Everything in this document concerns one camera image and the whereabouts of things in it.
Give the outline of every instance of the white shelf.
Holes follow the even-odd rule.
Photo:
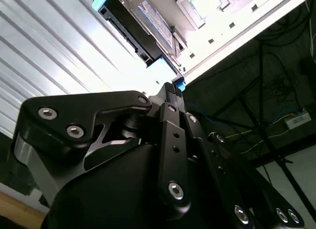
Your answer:
[[[190,59],[188,54],[183,54],[183,64],[188,61],[185,64],[188,68],[184,74],[186,83],[198,78],[304,1],[268,0],[254,12],[249,11],[243,22],[234,22],[235,26],[220,39],[214,39],[212,44],[205,42],[203,46],[197,46],[197,53],[193,59]]]

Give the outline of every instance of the white wall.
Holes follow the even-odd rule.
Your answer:
[[[292,172],[294,178],[301,186],[312,205],[316,208],[316,146],[288,156],[286,159],[294,162],[293,164],[287,164],[287,167]],[[303,217],[306,229],[316,228],[316,223],[313,221],[292,185],[281,171],[281,168],[275,162],[266,165],[266,168],[275,189],[282,194],[282,196]],[[267,178],[263,167],[258,168],[258,171]]]

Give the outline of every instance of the mounting hole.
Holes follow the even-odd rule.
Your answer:
[[[216,151],[212,150],[211,153],[212,153],[214,156],[217,156]]]
[[[140,57],[143,59],[143,61],[147,61],[149,57],[145,53],[141,53]]]
[[[142,103],[147,103],[147,99],[142,96],[139,96],[138,100],[141,101]]]
[[[176,153],[179,153],[180,152],[180,149],[177,147],[177,146],[173,146],[172,148]]]
[[[180,135],[176,132],[173,132],[173,136],[176,137],[177,139],[180,138]]]
[[[106,8],[102,8],[102,9],[100,10],[100,13],[101,13],[102,15],[104,15],[106,12],[107,12]]]
[[[254,12],[258,9],[258,6],[255,4],[251,9],[252,9],[252,12]]]
[[[220,173],[225,174],[225,171],[221,166],[217,167],[217,169],[220,171]]]

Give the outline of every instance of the silver screw head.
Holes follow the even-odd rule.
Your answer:
[[[225,140],[222,138],[220,135],[216,135],[216,138],[218,139],[219,142],[224,143]]]
[[[183,190],[177,183],[171,182],[168,188],[169,188],[169,192],[176,200],[183,199],[183,196],[184,196]]]
[[[43,107],[39,109],[38,114],[43,119],[52,120],[57,117],[57,112],[53,110],[52,108]]]
[[[197,119],[196,119],[193,115],[191,115],[189,118],[190,118],[190,120],[193,121],[193,123],[196,123],[196,122],[197,122]]]
[[[295,213],[292,210],[288,210],[288,214],[291,216],[291,218],[293,219],[293,221],[295,221],[297,224],[300,223],[300,220],[298,219],[298,217],[295,215]]]
[[[243,209],[240,208],[238,205],[235,206],[235,214],[243,224],[246,225],[249,223],[249,219],[246,212],[243,211]]]
[[[287,216],[282,212],[281,209],[277,208],[276,213],[278,214],[278,216],[281,218],[283,222],[288,223]]]
[[[172,105],[169,105],[168,108],[169,108],[169,110],[176,112],[176,109]]]
[[[144,97],[139,96],[138,100],[142,103],[147,103],[147,100]]]
[[[81,129],[79,126],[71,125],[67,128],[67,133],[70,137],[79,139],[84,135],[83,129]]]

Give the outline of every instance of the ribbed white surface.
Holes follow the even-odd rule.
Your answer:
[[[12,137],[31,97],[156,84],[91,8],[93,0],[0,0],[0,131]]]

